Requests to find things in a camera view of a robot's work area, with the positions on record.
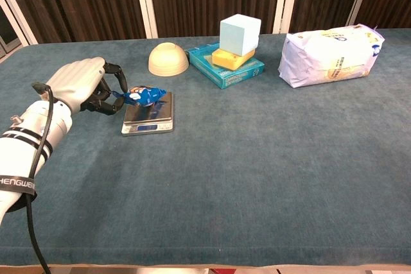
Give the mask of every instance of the kitchen scale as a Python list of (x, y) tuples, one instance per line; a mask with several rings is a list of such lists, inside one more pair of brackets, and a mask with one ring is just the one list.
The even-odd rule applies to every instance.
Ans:
[(173, 130), (173, 94), (167, 92), (155, 104), (127, 105), (121, 134), (124, 136), (166, 133)]

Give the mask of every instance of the black cable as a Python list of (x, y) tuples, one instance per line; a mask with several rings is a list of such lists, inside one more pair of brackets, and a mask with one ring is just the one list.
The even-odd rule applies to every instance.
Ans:
[[(44, 126), (44, 132), (43, 136), (41, 137), (39, 148), (36, 151), (36, 154), (33, 158), (33, 162), (31, 163), (31, 168), (30, 168), (30, 174), (29, 178), (34, 178), (34, 174), (37, 169), (37, 165), (39, 164), (40, 156), (41, 156), (41, 150), (44, 147), (44, 143), (46, 142), (47, 135), (49, 133), (50, 129), (50, 124), (51, 124), (51, 118), (53, 117), (53, 103), (54, 103), (54, 96), (53, 96), (53, 91), (51, 90), (49, 85), (45, 84), (39, 84), (36, 83), (33, 85), (33, 88), (37, 92), (47, 92), (49, 95), (49, 110), (47, 113), (47, 120), (46, 120), (46, 125)], [(46, 260), (44, 260), (43, 255), (41, 254), (39, 244), (37, 243), (36, 240), (36, 235), (34, 233), (34, 226), (33, 226), (33, 213), (31, 211), (31, 195), (30, 194), (25, 194), (26, 197), (26, 213), (27, 213), (27, 226), (28, 226), (28, 233), (30, 235), (30, 241), (31, 245), (33, 246), (34, 252), (36, 253), (36, 256), (38, 260), (40, 261), (41, 266), (43, 267), (43, 270), (46, 274), (51, 274), (50, 269), (47, 265)]]

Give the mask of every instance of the robotic hand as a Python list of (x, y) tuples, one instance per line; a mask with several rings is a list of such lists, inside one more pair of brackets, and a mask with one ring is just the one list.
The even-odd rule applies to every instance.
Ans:
[(120, 66), (109, 64), (100, 57), (67, 64), (46, 85), (33, 84), (42, 101), (34, 102), (22, 116), (13, 116), (13, 124), (0, 137), (0, 224), (6, 212), (25, 206), (22, 193), (29, 193), (35, 198), (35, 185), (29, 175), (48, 119), (48, 86), (54, 96), (53, 116), (44, 147), (40, 149), (35, 174), (70, 130), (72, 115), (86, 109), (112, 115), (123, 106), (124, 97), (117, 98), (113, 105), (105, 102), (111, 90), (104, 74), (114, 74), (121, 90), (128, 90)]

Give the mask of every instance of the teal box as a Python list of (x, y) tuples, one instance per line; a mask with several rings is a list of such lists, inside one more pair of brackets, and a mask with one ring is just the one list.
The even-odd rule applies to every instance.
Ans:
[(217, 42), (187, 50), (190, 63), (219, 86), (219, 88), (227, 88), (263, 72), (264, 63), (255, 58), (248, 59), (235, 71), (226, 70), (213, 65), (211, 53), (218, 49), (219, 46), (220, 43)]

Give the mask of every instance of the bag of rice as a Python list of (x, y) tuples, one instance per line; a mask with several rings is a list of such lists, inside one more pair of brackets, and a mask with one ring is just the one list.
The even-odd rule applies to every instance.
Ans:
[(287, 34), (278, 71), (293, 88), (367, 76), (383, 42), (361, 24)]

